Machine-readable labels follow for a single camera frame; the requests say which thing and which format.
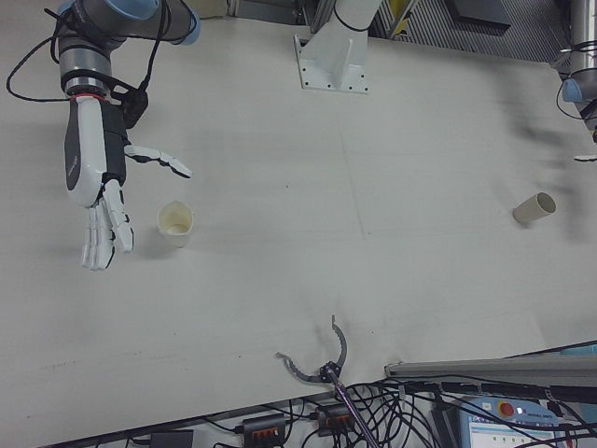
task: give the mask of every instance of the white paper cup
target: white paper cup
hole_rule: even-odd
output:
[[[546,217],[556,211],[556,203],[547,193],[537,193],[531,196],[512,212],[514,219],[521,224],[527,224],[541,217]]]
[[[184,247],[193,229],[193,212],[185,203],[167,203],[158,213],[158,229],[168,244]]]

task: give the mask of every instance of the white table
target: white table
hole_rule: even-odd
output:
[[[1,73],[52,30],[46,2],[5,1]],[[597,339],[594,145],[554,107],[544,64],[370,41],[370,95],[303,91],[296,29],[203,24],[164,45],[130,132],[194,171],[129,163],[135,249],[78,266],[85,213],[66,197],[68,106],[2,93],[0,434],[37,446],[317,392],[305,370],[349,341],[346,383],[405,361],[501,357]],[[145,72],[150,46],[114,53]],[[47,55],[15,88],[60,95]],[[512,207],[545,190],[553,217]],[[195,212],[164,245],[156,214]]]

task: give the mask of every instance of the robotic hand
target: robotic hand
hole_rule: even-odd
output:
[[[60,14],[62,89],[71,100],[64,140],[66,187],[70,199],[89,214],[81,264],[104,270],[114,257],[115,242],[123,253],[133,246],[121,189],[125,156],[192,176],[176,158],[131,144],[126,130],[147,107],[150,69],[142,85],[133,88],[112,77],[109,54],[128,35],[157,40],[154,50],[161,40],[190,44],[199,35],[199,19],[181,0],[75,0],[62,6]],[[115,87],[126,92],[114,92]],[[120,103],[113,104],[113,98]]]
[[[125,156],[141,163],[157,161],[177,175],[192,176],[174,157],[134,147],[120,108],[95,95],[80,94],[72,99],[64,148],[69,197],[89,211],[81,264],[92,271],[108,267],[114,257],[114,241],[121,252],[132,251],[133,232],[121,190],[126,179]]]

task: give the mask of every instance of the black cable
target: black cable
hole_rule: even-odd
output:
[[[503,384],[503,385],[520,385],[520,386],[533,386],[533,385],[523,385],[523,384],[519,384],[519,383],[510,383],[510,382],[506,382],[506,381],[494,381],[494,380],[488,380],[486,378],[478,378],[475,376],[468,376],[468,375],[461,375],[461,374],[456,374],[456,375],[449,375],[449,374],[443,374],[443,375],[432,375],[432,376],[419,376],[419,377],[413,377],[415,379],[432,379],[432,378],[446,378],[446,377],[454,377],[454,378],[466,378],[466,379],[473,379],[476,381],[483,381],[483,382],[487,382],[487,383],[496,383],[496,384]],[[388,380],[392,380],[394,382],[397,382],[398,385],[403,385],[405,387],[411,388],[411,389],[415,389],[412,385],[408,385],[407,383],[404,382],[400,382],[398,379],[396,378],[388,378],[386,380],[382,380],[380,382],[377,382],[376,384],[386,384],[386,382]],[[453,407],[459,408],[463,411],[469,412],[470,410],[463,408],[462,406],[459,406],[457,404],[454,403],[448,403],[446,401],[437,401],[435,399],[429,399],[427,397],[421,397],[421,396],[417,396],[419,399],[423,399],[426,401],[432,401],[432,402],[440,402],[442,404],[449,404]],[[491,418],[488,418],[488,420],[493,420],[494,423],[498,423],[501,424],[501,419],[499,417],[496,417],[493,414],[487,413],[485,410],[483,410],[484,414],[479,414],[479,413],[475,413],[475,412],[469,412],[473,415],[476,415],[478,417],[482,417],[482,418],[486,418],[488,415]],[[510,423],[510,425],[512,425],[513,427],[516,428],[522,428],[522,429],[536,429],[536,426],[531,426],[531,425],[524,425],[524,424],[514,424],[514,423]],[[586,425],[577,425],[575,426],[576,429],[588,429],[588,428],[596,428],[597,427],[597,423],[587,423]],[[554,431],[565,431],[567,427],[565,426],[557,426],[557,427],[550,427],[551,430]]]
[[[318,431],[318,430],[319,430],[319,429],[316,429],[315,431],[313,431],[313,432],[310,432],[310,433],[307,435],[307,437],[305,437],[305,439],[302,441],[302,444],[300,445],[300,448],[305,448],[305,445],[307,444],[307,441],[308,441],[308,440],[309,440],[311,437],[313,437],[315,434],[317,434],[317,431]]]
[[[528,443],[524,443],[522,445],[516,446],[516,448],[529,448],[531,446],[541,445],[541,444],[551,444],[551,443],[558,443],[560,441],[577,441],[578,439],[593,439],[592,434],[575,434],[574,436],[562,436],[562,437],[554,437],[553,439],[547,439],[546,441],[530,441]]]
[[[405,403],[407,403],[412,411],[415,413],[418,413],[420,416],[416,416],[413,415],[412,417],[414,418],[414,420],[416,420],[417,422],[419,422],[423,428],[427,431],[427,433],[431,436],[431,442],[434,444],[434,446],[439,446],[439,440],[437,439],[436,435],[433,432],[433,429],[431,428],[431,425],[429,424],[429,421],[427,420],[427,418],[424,416],[423,412],[416,406],[414,405],[414,401],[412,403],[409,403],[408,401],[404,400]]]
[[[166,18],[168,17],[169,20],[172,19],[172,16],[170,15],[171,12],[170,12],[170,7],[168,6],[168,3],[165,1],[162,1],[162,2],[160,2],[160,4],[161,4],[160,27],[158,28],[158,35],[153,44],[153,48],[151,49],[151,54],[149,55],[146,76],[141,81],[141,84],[139,84],[138,89],[140,91],[146,91],[147,87],[149,86],[149,81],[151,80],[151,73],[153,72],[153,62],[156,60],[156,54],[158,54],[158,47],[160,46],[161,39],[163,38],[163,36],[165,34]]]
[[[151,439],[135,440],[135,439],[131,438],[131,441],[132,441],[133,445],[142,445],[142,446],[149,446],[149,444],[151,443]]]
[[[562,112],[566,117],[569,117],[571,119],[582,119],[582,120],[592,119],[593,116],[586,117],[585,119],[583,119],[582,117],[575,117],[574,115],[570,115],[568,112],[566,112],[565,110],[562,109],[562,107],[560,106],[560,93],[562,93],[564,81],[565,81],[565,79],[562,80],[562,84],[560,84],[560,88],[558,89],[558,92],[556,93],[556,106],[558,107],[558,109],[560,109],[560,112]]]
[[[11,86],[12,78],[17,74],[17,72],[19,70],[21,70],[21,67],[24,66],[24,64],[29,60],[29,58],[31,58],[35,53],[37,53],[39,51],[39,49],[44,47],[48,42],[51,42],[51,40],[52,40],[52,37],[48,37],[48,38],[42,40],[40,43],[38,43],[32,49],[30,49],[29,52],[27,54],[25,54],[25,56],[19,61],[19,63],[17,63],[17,65],[15,65],[15,68],[12,69],[12,71],[10,72],[10,75],[8,75],[7,91],[15,98],[19,98],[20,100],[23,100],[23,101],[32,101],[34,103],[59,103],[59,102],[63,102],[63,101],[69,101],[68,98],[30,98],[28,96],[24,96],[19,93],[16,93],[15,91],[12,90],[12,86]]]
[[[336,19],[338,19],[338,21],[344,25],[346,28],[348,28],[351,31],[355,31],[357,33],[363,33],[364,31],[368,30],[369,27],[367,28],[362,28],[362,29],[358,29],[358,28],[354,28],[353,26],[349,25],[348,23],[346,23],[345,21],[342,20],[342,17],[340,17],[340,14],[338,14],[338,10],[336,9],[336,2],[334,2],[334,15],[336,16]]]
[[[231,432],[232,434],[238,434],[238,432],[236,432],[236,430],[234,428],[232,428],[232,427],[224,427],[223,425],[220,425],[219,423],[217,423],[214,420],[211,420],[211,419],[209,419],[207,417],[200,417],[200,420],[203,420],[203,421],[209,423],[210,425],[213,425],[214,427],[222,429],[223,431]]]
[[[506,426],[506,427],[509,427],[510,429],[512,429],[512,430],[514,430],[514,431],[516,431],[516,432],[519,432],[519,433],[520,433],[520,434],[522,434],[523,436],[525,436],[525,437],[528,437],[528,438],[529,438],[529,439],[531,439],[532,441],[541,441],[541,440],[539,440],[537,437],[535,437],[535,436],[531,436],[530,434],[528,434],[527,432],[524,432],[524,431],[521,429],[521,427],[525,427],[525,429],[534,429],[534,430],[537,430],[537,427],[536,427],[536,426],[530,426],[530,425],[521,425],[521,424],[513,424],[513,423],[510,423],[510,422],[508,422],[507,420],[501,419],[501,418],[499,418],[499,417],[497,417],[497,416],[493,415],[492,413],[489,413],[488,411],[485,411],[485,410],[484,410],[483,408],[481,408],[480,406],[477,406],[477,405],[476,405],[476,404],[474,404],[474,403],[470,403],[470,402],[468,402],[468,401],[466,401],[466,400],[464,400],[464,399],[460,399],[460,398],[458,398],[458,397],[455,397],[455,396],[452,396],[452,395],[450,395],[450,394],[440,394],[440,395],[441,395],[441,396],[448,397],[448,398],[451,398],[451,399],[457,399],[457,400],[461,401],[462,403],[464,403],[464,404],[465,404],[465,406],[459,406],[459,405],[457,405],[457,404],[455,404],[455,403],[450,403],[450,402],[448,402],[448,401],[444,401],[444,400],[442,400],[442,401],[441,401],[441,403],[442,403],[442,404],[448,404],[449,406],[456,407],[456,408],[458,408],[458,409],[460,409],[460,410],[462,410],[462,411],[465,411],[466,413],[470,413],[470,414],[472,414],[472,415],[475,415],[475,416],[477,416],[477,417],[484,418],[484,419],[486,419],[486,420],[490,420],[490,421],[492,421],[493,423],[496,423],[496,424],[498,424],[498,425],[504,425],[504,426]],[[426,398],[426,397],[421,397],[421,396],[416,396],[416,397],[417,397],[418,399],[425,399],[425,400],[428,400],[428,401],[434,401],[434,402],[437,402],[437,400],[434,400],[434,399],[428,399],[428,398]],[[471,406],[472,408],[477,408],[477,409],[479,409],[479,410],[483,411],[483,413],[476,413],[476,412],[472,411],[471,409],[468,409],[466,406]],[[552,431],[553,431],[553,430],[554,430],[554,428],[555,428],[555,427],[549,427],[549,430],[552,430]],[[542,442],[542,443],[545,443],[546,445],[550,446],[551,448],[558,448],[558,447],[556,447],[555,445],[551,445],[551,444],[549,444],[549,443],[547,443],[547,442],[544,442],[544,441],[541,441],[541,442]]]
[[[222,443],[221,441],[214,443],[212,448],[216,448],[216,446],[221,446],[222,448],[240,448],[239,446],[228,445],[227,443]]]
[[[412,394],[412,403],[414,404],[414,394]],[[408,429],[407,429],[407,435],[404,438],[404,441],[402,442],[402,448],[405,448],[405,446],[407,446],[407,441],[409,441],[409,437],[410,437],[410,431],[412,430],[412,416],[413,414],[411,414],[411,419],[410,419],[410,424],[407,425]]]
[[[569,413],[571,413],[574,418],[578,421],[578,423],[580,423],[581,425],[587,425],[587,421],[584,420],[573,408],[572,406],[569,406],[567,403],[564,403],[563,401],[557,401],[557,403],[562,406],[563,408],[565,408],[566,411],[568,411]],[[592,434],[592,436],[597,439],[597,431],[595,431],[595,429],[593,429],[592,427],[588,427],[587,431],[589,432],[589,434]]]
[[[131,39],[144,39],[144,40],[153,40],[155,42],[154,47],[151,51],[151,54],[149,56],[149,62],[147,64],[147,71],[146,71],[146,76],[144,77],[144,79],[141,81],[141,84],[139,85],[139,89],[141,91],[146,91],[146,88],[149,85],[149,80],[151,79],[151,73],[153,71],[153,63],[158,51],[158,46],[160,45],[160,42],[176,42],[176,41],[182,41],[185,38],[187,38],[189,35],[191,35],[195,29],[198,26],[197,23],[197,19],[195,19],[195,16],[193,15],[190,7],[188,7],[188,5],[183,1],[183,0],[179,0],[180,3],[183,5],[183,7],[187,10],[187,13],[190,17],[191,23],[192,25],[190,26],[188,32],[184,35],[181,36],[177,36],[177,37],[171,37],[171,38],[164,38],[163,36],[165,35],[165,29],[168,29],[172,23],[172,12],[170,10],[170,6],[167,5],[167,2],[161,2],[162,7],[161,7],[161,17],[160,17],[160,28],[158,31],[158,36],[157,37],[146,37],[146,36],[141,36],[141,35],[112,35],[111,37],[122,37],[122,38],[131,38]],[[28,102],[33,102],[33,103],[59,103],[59,102],[66,102],[69,101],[69,98],[31,98],[25,95],[21,95],[19,93],[16,93],[12,90],[12,79],[13,77],[17,74],[17,72],[19,70],[21,70],[22,66],[25,65],[25,63],[35,54],[37,53],[41,48],[43,48],[45,45],[47,45],[47,43],[51,43],[50,45],[50,57],[52,59],[52,61],[54,61],[55,63],[59,63],[58,58],[56,57],[56,40],[59,37],[67,37],[67,36],[71,36],[71,35],[59,35],[59,31],[60,31],[60,27],[62,25],[65,25],[68,29],[70,29],[71,31],[74,31],[75,34],[74,35],[81,35],[78,30],[73,27],[73,25],[68,21],[68,19],[71,17],[72,15],[72,11],[70,9],[67,9],[66,12],[64,12],[62,15],[58,15],[56,13],[54,13],[53,11],[44,8],[44,12],[46,12],[47,14],[49,14],[52,18],[54,18],[56,20],[56,25],[54,28],[54,32],[52,33],[52,36],[44,39],[43,41],[41,41],[39,44],[37,44],[35,47],[33,47],[31,50],[29,50],[29,52],[17,63],[17,65],[13,68],[13,70],[10,72],[10,74],[8,75],[7,78],[7,84],[6,84],[6,89],[8,91],[8,93],[10,93],[12,96],[14,96],[15,98],[18,98],[20,100],[23,101],[28,101]],[[128,85],[126,85],[125,83],[122,83],[121,81],[117,80],[114,78],[115,81],[117,81],[119,83],[119,85],[121,85],[122,87],[126,87]]]
[[[294,421],[298,421],[301,418],[305,419],[305,420],[311,420],[311,418],[309,418],[309,415],[305,415],[305,401],[302,401],[302,409],[300,410],[300,413],[291,413],[289,411],[285,411],[284,409],[280,409],[277,408],[275,406],[271,406],[270,404],[260,404],[259,407],[261,408],[266,408],[266,409],[271,409],[272,411],[276,411],[278,413],[285,413],[286,415],[292,415],[294,416]]]
[[[290,413],[290,426],[288,427],[288,432],[286,433],[286,437],[284,438],[284,443],[287,443],[288,439],[290,439],[290,434],[292,434],[292,428],[294,427],[294,424],[296,421],[293,418],[294,409],[292,407],[292,399],[290,399],[288,401],[288,410],[290,411],[289,412]]]

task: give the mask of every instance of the cable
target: cable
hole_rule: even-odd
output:
[[[442,400],[442,401],[441,401],[441,403],[443,403],[443,404],[448,404],[448,405],[450,405],[450,406],[456,407],[456,408],[458,408],[458,409],[460,409],[460,410],[462,410],[462,411],[465,411],[465,412],[467,412],[467,413],[470,413],[470,414],[472,414],[472,415],[475,415],[475,416],[477,416],[477,417],[484,418],[484,419],[486,419],[486,420],[490,420],[490,421],[492,421],[493,423],[496,423],[496,424],[498,424],[498,425],[504,425],[504,426],[506,426],[506,427],[509,427],[510,429],[512,429],[512,430],[515,430],[515,431],[519,432],[519,433],[520,433],[520,434],[522,434],[523,436],[525,436],[525,437],[528,437],[528,438],[529,438],[529,439],[531,439],[532,441],[541,441],[541,440],[539,440],[537,437],[531,436],[530,434],[528,434],[528,433],[524,432],[523,430],[521,430],[521,427],[526,427],[526,429],[535,429],[535,430],[536,430],[536,427],[534,427],[534,426],[530,426],[530,425],[520,425],[520,424],[513,424],[513,423],[510,423],[510,422],[508,422],[507,420],[504,420],[504,419],[501,419],[501,418],[499,418],[499,417],[496,417],[496,416],[495,416],[495,415],[493,415],[492,413],[489,413],[489,412],[487,412],[487,411],[483,410],[483,408],[481,408],[480,406],[477,406],[477,405],[476,405],[476,404],[474,404],[474,403],[470,403],[470,402],[468,402],[468,401],[466,401],[466,400],[464,400],[464,399],[459,399],[458,397],[452,396],[452,395],[450,395],[450,394],[440,394],[440,395],[441,395],[441,396],[446,396],[446,397],[448,397],[448,398],[451,398],[451,399],[457,399],[457,400],[459,400],[459,401],[463,402],[463,403],[464,403],[466,406],[471,406],[471,407],[473,407],[473,408],[479,409],[479,410],[483,411],[483,413],[475,413],[474,411],[471,411],[470,409],[467,409],[466,407],[459,406],[459,405],[456,405],[456,404],[454,404],[454,403],[450,403],[450,402],[447,402],[447,401],[444,401],[444,400]],[[424,397],[421,397],[421,396],[416,396],[416,397],[417,397],[418,399],[426,399],[426,400],[429,400],[429,401],[435,401],[435,402],[437,402],[436,400],[433,400],[433,399],[427,399],[427,398],[424,398]],[[550,446],[551,448],[557,448],[555,445],[550,445],[549,443],[547,443],[547,442],[544,442],[544,441],[541,441],[541,442],[545,443],[546,445]]]
[[[200,417],[200,420],[203,420],[203,421],[209,423],[210,425],[213,425],[214,427],[222,429],[223,431],[231,432],[232,434],[238,434],[238,432],[234,428],[224,427],[223,425],[220,425],[219,423],[216,423],[214,420],[210,420],[207,417]]]
[[[528,443],[518,445],[516,448],[529,448],[531,446],[558,443],[560,441],[577,441],[578,439],[593,439],[593,436],[591,434],[575,434],[574,436],[554,437],[553,439],[547,439],[546,441],[530,441]]]
[[[214,443],[214,445],[212,446],[212,448],[216,448],[216,446],[221,446],[222,448],[240,448],[238,446],[228,445],[226,443],[222,443],[221,441],[217,441],[216,443]]]
[[[340,14],[338,14],[338,10],[336,9],[336,2],[334,2],[334,15],[336,16],[336,19],[338,19],[338,21],[344,25],[346,28],[348,28],[351,31],[355,31],[357,33],[363,33],[364,31],[368,30],[369,27],[367,28],[362,28],[362,29],[358,29],[358,28],[354,28],[353,26],[349,25],[348,23],[346,23],[345,21],[342,20],[342,17],[340,17]]]
[[[19,63],[17,63],[17,65],[15,65],[15,68],[12,69],[12,71],[10,72],[10,75],[8,75],[7,91],[15,98],[19,98],[20,100],[23,100],[23,101],[31,101],[34,103],[59,103],[59,102],[63,102],[63,101],[69,101],[68,98],[31,98],[29,96],[24,96],[19,93],[16,93],[15,91],[12,90],[12,86],[11,86],[12,78],[17,74],[17,72],[19,70],[21,70],[21,67],[24,66],[24,64],[29,60],[29,58],[31,58],[34,54],[36,54],[39,51],[39,49],[44,47],[48,42],[51,42],[52,38],[53,37],[48,37],[48,38],[42,40],[40,43],[38,43],[32,49],[30,49],[29,52],[27,54],[25,54],[25,56],[19,61]]]
[[[524,384],[520,384],[520,383],[510,383],[510,382],[506,382],[506,381],[494,381],[494,380],[488,380],[486,378],[479,378],[479,377],[476,377],[476,376],[461,375],[461,374],[456,374],[456,375],[454,375],[454,374],[442,374],[442,375],[431,375],[431,376],[418,376],[418,377],[412,377],[412,378],[413,379],[433,379],[433,378],[447,378],[447,377],[466,378],[466,379],[473,379],[473,380],[476,380],[476,381],[482,381],[482,382],[487,382],[487,383],[495,383],[495,384],[503,384],[503,385],[519,385],[519,386],[523,386],[523,387],[525,387],[525,386],[535,387],[534,385],[524,385]],[[407,383],[405,383],[403,381],[401,382],[397,378],[387,378],[385,380],[377,382],[376,384],[386,385],[386,382],[390,381],[390,380],[393,381],[393,382],[398,383],[399,385],[403,385],[405,387],[408,387],[408,388],[411,388],[411,389],[415,389],[414,386],[409,385],[409,384],[407,384]],[[439,395],[447,396],[449,394],[439,393]],[[473,415],[476,415],[476,416],[479,416],[479,417],[482,417],[482,418],[486,418],[486,416],[488,414],[484,410],[483,410],[483,412],[485,413],[484,415],[483,414],[474,413],[474,412],[472,412],[472,411],[470,411],[470,410],[468,410],[466,408],[463,408],[462,406],[458,406],[458,405],[456,405],[454,403],[447,403],[447,402],[445,402],[443,400],[442,401],[437,401],[436,399],[429,399],[427,397],[420,397],[420,396],[417,396],[417,397],[419,399],[423,399],[423,400],[426,400],[426,401],[441,402],[443,404],[449,404],[451,406],[454,406],[456,408],[462,409],[462,410],[464,410],[466,412],[472,413]],[[501,419],[499,419],[499,417],[496,417],[493,414],[489,414],[489,415],[491,416],[490,420],[493,419],[493,421],[495,423],[500,423]],[[514,423],[511,423],[510,425],[512,425],[513,427],[518,427],[518,428],[522,428],[522,429],[536,429],[535,426],[531,426],[531,425],[514,424]],[[588,428],[596,428],[596,427],[597,427],[597,423],[587,423],[586,425],[582,425],[581,424],[581,425],[575,426],[576,429],[588,429]],[[557,426],[557,427],[550,427],[550,429],[552,429],[554,431],[565,431],[567,429],[567,427],[565,427],[565,426]]]
[[[310,432],[310,433],[307,435],[307,437],[305,437],[305,439],[302,441],[302,444],[300,445],[300,448],[305,448],[305,445],[307,444],[307,441],[308,441],[308,440],[309,440],[311,437],[313,437],[313,436],[314,436],[314,435],[317,433],[317,431],[318,431],[318,430],[319,430],[319,429],[316,429],[315,431],[313,431],[313,432]]]
[[[580,415],[578,415],[578,413],[572,408],[572,406],[569,406],[567,403],[564,403],[563,401],[557,401],[557,403],[560,406],[563,406],[563,408],[565,408],[566,411],[568,411],[569,413],[571,413],[574,418],[581,424],[581,425],[588,425],[587,421],[585,421]],[[589,432],[589,434],[592,434],[592,436],[597,439],[597,431],[595,431],[595,429],[593,429],[592,427],[588,427],[587,431]]]
[[[558,109],[560,109],[560,112],[562,112],[566,117],[570,117],[571,119],[582,119],[582,120],[593,119],[594,118],[593,115],[591,115],[591,116],[586,117],[585,119],[583,119],[582,117],[575,117],[574,115],[570,115],[568,112],[566,112],[565,110],[562,109],[562,107],[560,106],[560,93],[562,93],[563,82],[565,80],[566,79],[562,80],[562,84],[560,84],[560,88],[558,89],[558,92],[556,93],[556,106],[558,107]]]
[[[166,24],[166,18],[168,18],[168,27],[170,27],[170,23],[172,20],[172,14],[170,11],[170,6],[166,1],[160,2],[161,4],[161,12],[160,12],[160,27],[158,28],[158,36],[153,44],[153,48],[151,49],[151,54],[149,55],[149,61],[147,63],[147,71],[146,76],[143,78],[141,83],[139,84],[140,91],[146,91],[147,87],[149,86],[149,81],[151,80],[151,73],[153,72],[153,62],[156,60],[156,54],[158,53],[158,47],[160,46],[161,39],[163,38],[164,34],[164,27]]]
[[[164,1],[164,2],[161,2],[160,28],[158,30],[157,37],[147,37],[147,36],[141,36],[141,35],[111,35],[110,36],[110,37],[118,37],[118,38],[153,40],[155,42],[154,47],[151,50],[151,54],[149,56],[146,76],[144,77],[144,79],[141,81],[141,84],[139,85],[139,88],[138,88],[139,91],[146,91],[146,89],[149,85],[149,81],[151,79],[151,74],[153,71],[153,64],[155,61],[156,54],[158,52],[158,47],[160,45],[160,42],[180,42],[180,41],[184,40],[185,38],[187,38],[189,35],[191,35],[196,30],[196,28],[198,26],[197,19],[195,19],[195,16],[192,13],[190,7],[188,7],[188,5],[183,0],[178,0],[178,1],[187,10],[187,13],[190,17],[190,22],[192,23],[191,26],[189,27],[189,30],[184,35],[170,37],[170,38],[163,37],[167,33],[167,30],[170,28],[170,26],[172,24],[172,11],[170,10],[170,6],[167,4],[167,2]],[[73,24],[68,21],[68,19],[70,19],[72,17],[72,10],[70,8],[67,9],[62,15],[58,15],[47,8],[44,8],[44,12],[46,12],[47,14],[49,14],[52,18],[54,18],[56,20],[56,26],[54,28],[54,32],[52,33],[52,36],[44,39],[39,44],[34,46],[31,50],[29,50],[29,52],[17,63],[17,65],[13,68],[13,70],[8,75],[6,89],[7,89],[8,93],[10,93],[12,96],[14,96],[15,98],[18,98],[20,100],[23,100],[23,101],[28,101],[28,102],[33,102],[33,103],[66,102],[66,101],[69,101],[69,98],[32,98],[32,97],[28,97],[25,95],[21,95],[12,90],[11,84],[12,84],[13,77],[17,74],[17,72],[19,72],[19,70],[21,70],[22,66],[25,65],[25,63],[35,53],[37,53],[41,48],[43,48],[45,45],[47,45],[47,43],[51,43],[50,57],[51,57],[52,61],[54,61],[55,63],[59,63],[59,60],[56,57],[56,40],[59,37],[68,37],[68,36],[75,36],[75,35],[81,36],[81,33],[76,29],[76,27],[74,27]],[[60,31],[60,28],[62,25],[66,26],[69,30],[74,31],[75,34],[59,35],[59,31]],[[119,81],[116,78],[112,78],[112,79],[114,79],[117,82],[115,84],[115,86],[120,85],[121,87],[125,87],[126,89],[130,90],[130,86],[128,86],[127,84],[123,83],[122,81]]]

